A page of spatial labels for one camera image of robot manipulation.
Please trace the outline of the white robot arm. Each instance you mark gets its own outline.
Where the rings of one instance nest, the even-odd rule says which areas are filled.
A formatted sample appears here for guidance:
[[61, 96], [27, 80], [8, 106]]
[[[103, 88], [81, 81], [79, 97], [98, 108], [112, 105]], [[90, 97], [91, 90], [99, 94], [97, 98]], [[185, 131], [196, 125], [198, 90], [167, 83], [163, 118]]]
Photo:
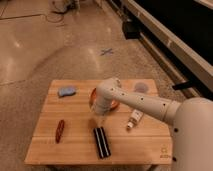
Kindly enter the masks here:
[[194, 97], [178, 102], [130, 92], [116, 77], [102, 80], [96, 92], [96, 114], [108, 113], [116, 100], [172, 127], [171, 171], [213, 171], [213, 100]]

